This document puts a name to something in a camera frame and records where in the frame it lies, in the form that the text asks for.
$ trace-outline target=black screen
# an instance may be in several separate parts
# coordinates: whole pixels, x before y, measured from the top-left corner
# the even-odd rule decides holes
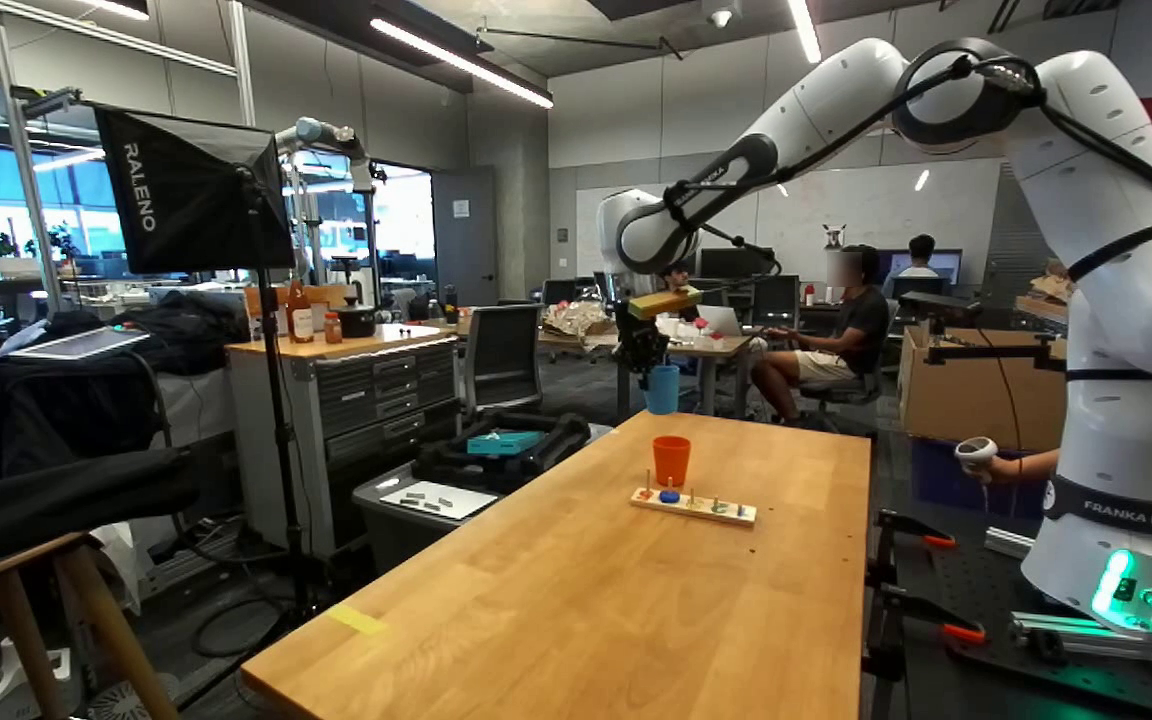
[[[746,278],[746,275],[769,275],[769,272],[772,272],[772,260],[750,249],[702,249],[701,253],[701,275]]]
[[[292,265],[272,133],[101,104],[92,112],[131,272]]]

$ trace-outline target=person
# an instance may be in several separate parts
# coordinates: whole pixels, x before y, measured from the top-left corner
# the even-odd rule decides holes
[[[785,336],[790,347],[769,353],[750,368],[750,382],[774,407],[780,425],[800,425],[790,396],[800,382],[853,382],[879,365],[879,353],[888,342],[879,253],[869,243],[846,243],[841,253],[836,286],[842,293],[836,336],[800,336],[790,328],[769,331]]]
[[[935,253],[935,238],[930,238],[930,236],[906,238],[906,268],[901,268],[901,278],[906,278],[906,275],[935,275],[935,272],[930,272],[930,253]]]
[[[993,485],[1043,485],[1057,474],[1059,451],[1028,451],[1028,457],[993,457],[982,466],[973,466],[973,474],[982,474]]]

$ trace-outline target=door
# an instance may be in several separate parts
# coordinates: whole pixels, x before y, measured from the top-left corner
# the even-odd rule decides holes
[[[434,182],[438,222],[438,293],[454,286],[459,303],[501,300],[494,260],[494,170],[446,170]]]

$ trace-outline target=ceiling light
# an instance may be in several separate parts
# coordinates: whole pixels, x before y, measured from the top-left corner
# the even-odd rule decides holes
[[[123,20],[147,20],[147,0],[83,0],[108,14],[123,14]]]
[[[77,162],[97,162],[97,160],[105,160],[105,148],[79,148],[79,153],[33,162],[33,170],[42,177],[42,170],[77,167]]]
[[[800,34],[806,62],[821,62],[821,42],[815,42],[806,0],[789,0],[789,14],[790,14],[790,33]]]
[[[740,0],[701,0],[712,27],[726,27],[740,10]]]
[[[488,81],[488,82],[494,82],[494,89],[505,89],[505,92],[510,92],[510,95],[520,95],[520,101],[527,101],[534,109],[550,109],[550,101],[543,92],[530,92],[530,89],[522,89],[522,82],[476,62],[476,60],[465,60],[465,56],[454,56],[454,50],[446,50],[446,47],[424,38],[424,34],[412,34],[412,33],[403,33],[403,27],[394,27],[394,23],[379,20],[379,14],[372,14],[372,27],[390,34],[390,38],[400,38],[400,42],[408,42],[408,47],[417,47],[417,50],[424,50],[424,56],[434,56],[434,60],[445,60],[445,62],[476,75],[476,81]]]

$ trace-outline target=man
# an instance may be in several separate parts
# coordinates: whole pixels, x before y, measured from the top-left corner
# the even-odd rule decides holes
[[[906,238],[906,268],[901,272],[901,278],[904,278],[904,275],[935,275],[935,272],[930,272],[930,253],[935,253],[935,238],[930,238],[930,236]]]
[[[855,375],[876,372],[888,340],[888,300],[879,293],[879,253],[869,243],[846,243],[841,253],[836,286],[842,293],[836,336],[789,336],[790,353],[769,353],[750,368],[750,382],[774,407],[780,425],[800,425],[796,389],[800,382],[855,382]]]

